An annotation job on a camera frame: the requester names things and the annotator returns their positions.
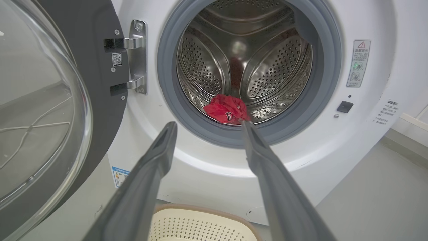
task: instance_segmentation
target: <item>gray rubber seal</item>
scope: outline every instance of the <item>gray rubber seal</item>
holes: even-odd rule
[[[183,0],[163,30],[158,49],[160,87],[169,108],[189,131],[216,145],[243,148],[240,127],[214,122],[186,99],[178,82],[176,53],[188,23],[213,0]],[[313,66],[308,84],[284,113],[257,127],[268,144],[281,142],[310,125],[327,105],[339,78],[342,49],[336,22],[321,0],[288,0],[296,15],[297,30],[313,46]]]

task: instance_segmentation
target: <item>stainless steel drum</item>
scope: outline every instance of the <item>stainless steel drum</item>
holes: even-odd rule
[[[274,0],[212,3],[189,23],[177,53],[178,80],[195,108],[205,114],[212,97],[232,95],[254,123],[289,108],[311,68],[312,47],[296,31],[292,9]]]

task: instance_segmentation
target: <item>beige plastic basket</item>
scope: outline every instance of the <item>beige plastic basket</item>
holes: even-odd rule
[[[262,241],[245,219],[191,205],[164,204],[156,209],[149,241]]]

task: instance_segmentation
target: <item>warning label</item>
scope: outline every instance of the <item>warning label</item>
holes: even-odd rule
[[[377,116],[374,118],[373,122],[376,122],[379,125],[386,125],[388,121],[392,119],[392,117],[398,111],[398,103],[392,100],[388,100],[384,107],[379,111]]]
[[[122,183],[126,180],[129,175],[128,171],[112,166],[113,169],[113,177],[116,183],[116,188],[120,188]]]
[[[354,54],[352,66],[349,73],[347,87],[361,87],[364,73],[366,72],[367,60],[369,60],[370,42],[368,40],[354,41]]]

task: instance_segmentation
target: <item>warning triangle symbol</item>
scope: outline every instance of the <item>warning triangle symbol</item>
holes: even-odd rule
[[[365,48],[366,44],[364,43],[364,41],[358,46],[359,48]]]

